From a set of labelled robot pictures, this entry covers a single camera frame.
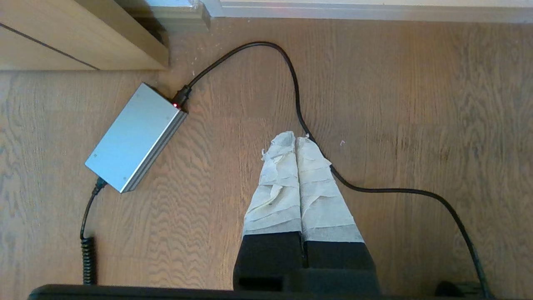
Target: wooden floor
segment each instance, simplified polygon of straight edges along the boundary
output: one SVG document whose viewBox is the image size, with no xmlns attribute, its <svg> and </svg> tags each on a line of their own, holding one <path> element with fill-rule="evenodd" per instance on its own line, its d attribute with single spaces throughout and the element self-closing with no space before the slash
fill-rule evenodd
<svg viewBox="0 0 533 300">
<path fill-rule="evenodd" d="M 533 25 L 220 19 L 170 40 L 169 72 L 0 73 L 1 299 L 81 283 L 79 225 L 96 179 L 84 161 L 136 87 L 172 96 L 254 40 L 288 52 L 303 115 L 341 174 L 443 195 L 493 292 L 533 297 Z M 232 287 L 261 149 L 302 134 L 288 69 L 273 49 L 249 49 L 195 86 L 189 110 L 134 192 L 99 195 L 88 230 L 100 284 Z M 436 201 L 341 191 L 385 293 L 475 279 Z"/>
</svg>

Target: silver power adapter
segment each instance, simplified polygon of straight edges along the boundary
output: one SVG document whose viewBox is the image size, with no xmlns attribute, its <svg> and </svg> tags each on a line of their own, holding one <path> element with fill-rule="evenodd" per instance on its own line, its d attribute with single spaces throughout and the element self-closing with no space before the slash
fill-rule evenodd
<svg viewBox="0 0 533 300">
<path fill-rule="evenodd" d="M 142 83 L 85 165 L 118 192 L 134 190 L 187 117 Z"/>
</svg>

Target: black cable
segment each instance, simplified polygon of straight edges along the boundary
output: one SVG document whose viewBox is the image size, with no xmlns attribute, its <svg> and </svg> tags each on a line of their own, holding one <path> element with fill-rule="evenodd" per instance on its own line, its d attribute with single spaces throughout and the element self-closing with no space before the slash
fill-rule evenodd
<svg viewBox="0 0 533 300">
<path fill-rule="evenodd" d="M 189 98 L 188 96 L 189 96 L 189 93 L 191 92 L 192 86 L 195 85 L 207 73 L 209 73 L 209 71 L 211 71 L 216 66 L 220 65 L 221 63 L 223 63 L 225 60 L 227 60 L 228 58 L 232 57 L 236 53 L 238 53 L 238 52 L 240 52 L 240 51 L 242 51 L 244 49 L 247 49 L 247 48 L 250 48 L 250 47 L 255 47 L 255 46 L 266 46 L 266 47 L 274 48 L 281 54 L 281 56 L 283 56 L 283 59 L 287 63 L 287 66 L 289 67 L 290 74 L 291 74 L 291 76 L 293 78 L 294 93 L 295 93 L 295 100 L 296 100 L 296 115 L 298 116 L 298 121 L 300 122 L 300 125 L 302 126 L 303 130 L 305 131 L 305 133 L 307 135 L 309 135 L 309 139 L 312 140 L 315 144 L 318 144 L 316 142 L 316 140 L 314 139 L 313 134 L 311 134 L 311 131 L 309 131 L 309 128 L 305 124 L 305 121 L 304 121 L 303 116 L 302 116 L 302 109 L 301 109 L 301 105 L 300 105 L 300 87 L 298 85 L 298 79 L 296 78 L 296 71 L 294 70 L 294 66 L 293 66 L 292 62 L 290 61 L 290 58 L 287 55 L 287 53 L 280 46 L 278 46 L 277 44 L 271 43 L 271 42 L 251 42 L 251 43 L 244 44 L 242 46 L 239 46 L 239 47 L 231 50 L 226 55 L 222 56 L 217 61 L 212 63 L 205 70 L 200 72 L 189 84 L 185 85 L 183 87 L 183 89 L 180 92 L 178 92 L 178 94 L 176 95 L 176 98 L 180 98 L 180 99 L 177 99 L 177 100 L 181 104 L 184 104 L 187 101 L 187 99 Z M 428 197 L 436 199 L 437 201 L 442 203 L 442 205 L 444 205 L 444 207 L 451 214 L 452 218 L 454 219 L 455 223 L 457 224 L 457 227 L 459 227 L 459 231 L 461 232 L 461 235 L 463 236 L 463 239 L 466 242 L 466 246 L 468 247 L 468 250 L 470 252 L 470 256 L 472 257 L 472 262 L 474 263 L 475 271 L 476 271 L 476 273 L 478 275 L 478 280 L 479 280 L 479 283 L 481 285 L 481 291 L 483 293 L 483 297 L 484 298 L 492 298 L 492 294 L 490 293 L 488 282 L 487 282 L 487 279 L 485 277 L 485 273 L 483 271 L 483 267 L 481 266 L 481 262 L 479 260 L 478 253 L 477 253 L 476 249 L 474 248 L 474 244 L 472 243 L 472 240 L 470 239 L 468 233 L 466 232 L 466 228 L 463 225 L 463 222 L 461 221 L 461 219 L 459 218 L 459 215 L 457 214 L 455 209 L 451 206 L 451 204 L 448 203 L 448 201 L 446 201 L 443 197 L 441 197 L 441 196 L 439 196 L 439 195 L 437 195 L 435 193 L 424 191 L 424 190 L 416 190 L 414 188 L 364 188 L 364 187 L 358 187 L 358 186 L 352 185 L 346 179 L 344 179 L 339 174 L 337 169 L 335 169 L 335 167 L 333 165 L 331 165 L 330 168 L 331 168 L 331 171 L 332 171 L 333 175 L 335 175 L 335 177 L 337 177 L 337 179 L 340 182 L 342 182 L 342 184 L 344 184 L 346 187 L 348 187 L 348 188 L 350 188 L 350 189 L 352 189 L 354 191 L 357 191 L 357 192 L 363 192 L 363 193 L 417 194 L 417 195 L 428 196 Z"/>
<path fill-rule="evenodd" d="M 95 285 L 96 280 L 96 247 L 94 244 L 94 237 L 85 237 L 85 224 L 87 223 L 87 217 L 89 216 L 89 210 L 93 204 L 96 195 L 107 185 L 107 182 L 102 178 L 98 178 L 94 189 L 85 208 L 83 214 L 82 227 L 79 230 L 79 238 L 82 241 L 82 259 L 83 259 L 83 284 Z"/>
</svg>

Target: aluminum adapter casing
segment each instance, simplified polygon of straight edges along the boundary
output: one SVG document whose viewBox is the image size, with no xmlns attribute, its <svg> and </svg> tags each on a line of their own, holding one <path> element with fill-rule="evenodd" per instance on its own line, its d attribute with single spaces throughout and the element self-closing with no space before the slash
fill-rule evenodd
<svg viewBox="0 0 533 300">
<path fill-rule="evenodd" d="M 118 192 L 132 191 L 186 116 L 142 83 L 85 165 Z"/>
</svg>

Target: power adapter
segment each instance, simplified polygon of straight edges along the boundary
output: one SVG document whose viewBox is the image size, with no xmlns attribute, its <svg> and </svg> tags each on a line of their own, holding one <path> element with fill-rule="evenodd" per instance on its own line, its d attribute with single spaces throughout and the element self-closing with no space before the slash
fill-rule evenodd
<svg viewBox="0 0 533 300">
<path fill-rule="evenodd" d="M 118 192 L 134 190 L 187 117 L 175 100 L 142 83 L 85 165 Z"/>
</svg>

